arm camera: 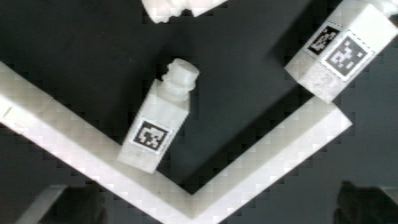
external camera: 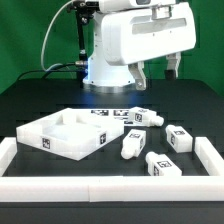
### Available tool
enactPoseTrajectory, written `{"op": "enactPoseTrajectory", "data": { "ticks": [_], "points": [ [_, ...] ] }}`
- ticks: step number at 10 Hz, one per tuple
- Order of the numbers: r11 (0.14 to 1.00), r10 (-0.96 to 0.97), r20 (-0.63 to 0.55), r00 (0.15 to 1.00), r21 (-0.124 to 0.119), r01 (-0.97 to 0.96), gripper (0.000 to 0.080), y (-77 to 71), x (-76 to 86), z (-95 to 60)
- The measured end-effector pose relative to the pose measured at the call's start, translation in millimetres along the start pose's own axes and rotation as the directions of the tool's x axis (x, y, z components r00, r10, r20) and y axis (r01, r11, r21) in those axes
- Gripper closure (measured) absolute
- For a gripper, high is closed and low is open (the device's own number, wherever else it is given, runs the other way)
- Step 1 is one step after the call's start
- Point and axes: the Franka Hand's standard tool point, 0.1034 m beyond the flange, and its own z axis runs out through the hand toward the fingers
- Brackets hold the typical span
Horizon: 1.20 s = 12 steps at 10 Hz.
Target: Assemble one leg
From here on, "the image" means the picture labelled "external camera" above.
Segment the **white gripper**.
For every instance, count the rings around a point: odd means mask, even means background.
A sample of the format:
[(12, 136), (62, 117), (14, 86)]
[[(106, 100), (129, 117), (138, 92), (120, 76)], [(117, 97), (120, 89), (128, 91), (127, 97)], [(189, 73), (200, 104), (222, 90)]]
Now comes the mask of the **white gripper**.
[(167, 55), (165, 77), (176, 79), (180, 52), (196, 43), (194, 17), (187, 2), (173, 5), (170, 18), (154, 19), (152, 13), (151, 9), (140, 9), (107, 14), (101, 23), (105, 60), (110, 65), (130, 64), (139, 91), (147, 87), (144, 63), (140, 61)]

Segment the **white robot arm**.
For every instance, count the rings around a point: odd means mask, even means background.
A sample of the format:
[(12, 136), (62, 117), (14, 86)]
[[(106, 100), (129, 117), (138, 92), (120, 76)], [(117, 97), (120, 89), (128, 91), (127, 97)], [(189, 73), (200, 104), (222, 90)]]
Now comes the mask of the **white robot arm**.
[(116, 93), (144, 90), (144, 62), (166, 57), (165, 77), (178, 77), (183, 51), (196, 44), (194, 16), (178, 0), (87, 0), (94, 13), (94, 50), (88, 59), (86, 88)]

